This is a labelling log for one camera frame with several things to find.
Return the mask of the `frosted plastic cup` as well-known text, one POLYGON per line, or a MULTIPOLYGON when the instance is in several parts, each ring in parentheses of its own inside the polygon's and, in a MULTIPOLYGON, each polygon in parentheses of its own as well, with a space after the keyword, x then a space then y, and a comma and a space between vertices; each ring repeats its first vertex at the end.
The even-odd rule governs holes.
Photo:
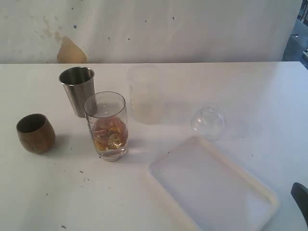
POLYGON ((142 124, 158 124, 163 116, 161 72, 153 64, 141 64, 128 71, 133 117, 142 124))

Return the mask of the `brown wooden cup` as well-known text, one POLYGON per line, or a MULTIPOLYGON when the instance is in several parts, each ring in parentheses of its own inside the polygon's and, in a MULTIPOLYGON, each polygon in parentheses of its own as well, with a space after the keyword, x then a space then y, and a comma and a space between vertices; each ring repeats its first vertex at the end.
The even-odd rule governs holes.
POLYGON ((16 131, 21 145, 31 153, 45 153, 55 144, 54 129, 43 114, 23 117, 16 124, 16 131))

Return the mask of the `gold coins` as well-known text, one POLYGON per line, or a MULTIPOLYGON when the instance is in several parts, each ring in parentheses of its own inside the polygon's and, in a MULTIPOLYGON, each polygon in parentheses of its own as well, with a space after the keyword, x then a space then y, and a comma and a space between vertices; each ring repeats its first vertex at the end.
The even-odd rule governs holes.
POLYGON ((117 150, 127 144, 128 129, 118 117, 101 118, 92 128, 92 137, 98 152, 117 150))

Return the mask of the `white plastic tray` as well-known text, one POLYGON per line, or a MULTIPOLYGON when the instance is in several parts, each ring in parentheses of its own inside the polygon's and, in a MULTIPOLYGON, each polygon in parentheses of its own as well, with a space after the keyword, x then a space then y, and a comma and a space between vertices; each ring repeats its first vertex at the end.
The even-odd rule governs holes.
POLYGON ((159 155, 146 173, 190 231, 260 231, 279 208, 271 188, 203 137, 159 155))

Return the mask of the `clear glass with amber liquid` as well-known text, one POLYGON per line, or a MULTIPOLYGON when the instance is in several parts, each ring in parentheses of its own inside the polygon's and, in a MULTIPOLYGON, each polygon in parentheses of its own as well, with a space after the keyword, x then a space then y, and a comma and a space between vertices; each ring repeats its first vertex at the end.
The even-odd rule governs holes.
POLYGON ((128 142, 125 98, 113 91, 96 93, 85 101, 84 113, 99 158, 109 162, 122 158, 128 142))

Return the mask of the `stainless steel cup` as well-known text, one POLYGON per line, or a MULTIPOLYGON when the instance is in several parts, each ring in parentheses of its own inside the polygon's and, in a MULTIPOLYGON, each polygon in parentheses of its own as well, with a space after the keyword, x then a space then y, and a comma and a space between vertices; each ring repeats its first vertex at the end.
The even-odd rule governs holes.
POLYGON ((59 75, 76 116, 85 118, 84 103, 94 90, 94 71, 84 66, 71 67, 59 75))

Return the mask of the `dark right gripper tip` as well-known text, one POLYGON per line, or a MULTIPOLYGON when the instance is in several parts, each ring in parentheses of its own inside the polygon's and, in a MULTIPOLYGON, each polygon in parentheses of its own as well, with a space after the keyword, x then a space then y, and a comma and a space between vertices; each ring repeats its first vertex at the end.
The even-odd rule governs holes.
POLYGON ((308 189, 301 183, 295 182, 291 188, 291 195, 302 212, 304 219, 308 219, 308 189))

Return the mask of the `clear dome strainer lid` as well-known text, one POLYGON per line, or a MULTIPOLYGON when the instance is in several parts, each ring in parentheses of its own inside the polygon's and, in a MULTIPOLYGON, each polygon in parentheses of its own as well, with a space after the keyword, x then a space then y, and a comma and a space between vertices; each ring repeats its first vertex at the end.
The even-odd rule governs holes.
POLYGON ((191 128, 208 140, 219 140, 225 129, 224 117, 216 103, 205 103, 190 121, 191 128))

